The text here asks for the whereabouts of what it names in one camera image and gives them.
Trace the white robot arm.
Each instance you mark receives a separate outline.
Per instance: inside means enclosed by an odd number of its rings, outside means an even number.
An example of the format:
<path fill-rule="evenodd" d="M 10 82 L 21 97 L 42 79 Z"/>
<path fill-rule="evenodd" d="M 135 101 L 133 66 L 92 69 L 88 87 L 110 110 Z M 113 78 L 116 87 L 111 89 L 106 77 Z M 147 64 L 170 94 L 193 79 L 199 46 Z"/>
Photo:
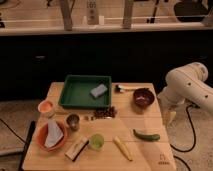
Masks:
<path fill-rule="evenodd" d="M 213 114 L 213 88 L 205 84 L 207 67 L 193 62 L 170 70 L 166 86 L 157 95 L 164 125 L 169 125 L 176 116 L 175 108 L 189 100 L 206 112 Z"/>

